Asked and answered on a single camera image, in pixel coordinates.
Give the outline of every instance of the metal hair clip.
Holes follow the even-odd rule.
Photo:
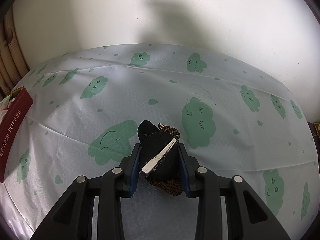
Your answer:
[[[140,175],[147,178],[151,172],[156,170],[156,167],[163,160],[163,158],[168,154],[173,145],[177,142],[176,138],[173,138],[156,156],[154,156],[149,162],[144,165],[140,171]]]

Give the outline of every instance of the mattress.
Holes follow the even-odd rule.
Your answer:
[[[242,176],[291,239],[316,217],[318,158],[301,107],[284,84],[242,61],[176,45],[104,46],[47,60],[21,86],[34,103],[0,184],[0,213],[19,239],[77,176],[101,176],[129,156],[145,119],[177,128],[201,166]],[[126,239],[194,239],[197,199],[140,178],[121,205]]]

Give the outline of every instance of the metal screw head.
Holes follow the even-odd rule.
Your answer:
[[[199,168],[197,169],[197,171],[198,171],[199,173],[206,173],[206,172],[207,172],[207,169],[206,169],[205,167],[199,167]]]
[[[243,181],[242,177],[240,177],[240,176],[234,176],[233,180],[234,180],[235,182],[238,182],[238,183],[240,183],[240,182]]]
[[[121,173],[121,168],[119,168],[119,167],[116,167],[116,168],[114,168],[113,170],[112,170],[112,172],[114,173],[114,174],[119,174],[119,173]]]
[[[77,182],[78,183],[82,183],[82,182],[84,182],[85,181],[85,176],[79,176],[78,178],[77,178]]]

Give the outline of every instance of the white wall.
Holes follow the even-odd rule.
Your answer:
[[[320,26],[303,0],[17,0],[30,67],[75,50],[170,43],[216,50],[283,82],[320,119]]]

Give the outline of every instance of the bed sheet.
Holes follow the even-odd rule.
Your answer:
[[[145,119],[180,130],[189,155],[217,175],[243,176],[291,239],[316,217],[319,169],[305,116],[281,82],[251,65],[205,49],[114,45],[47,60],[21,86],[34,103],[0,185],[0,213],[20,239],[77,176],[101,176],[130,155]],[[196,199],[140,179],[121,205],[126,239],[194,239]],[[95,204],[93,239],[96,215]]]

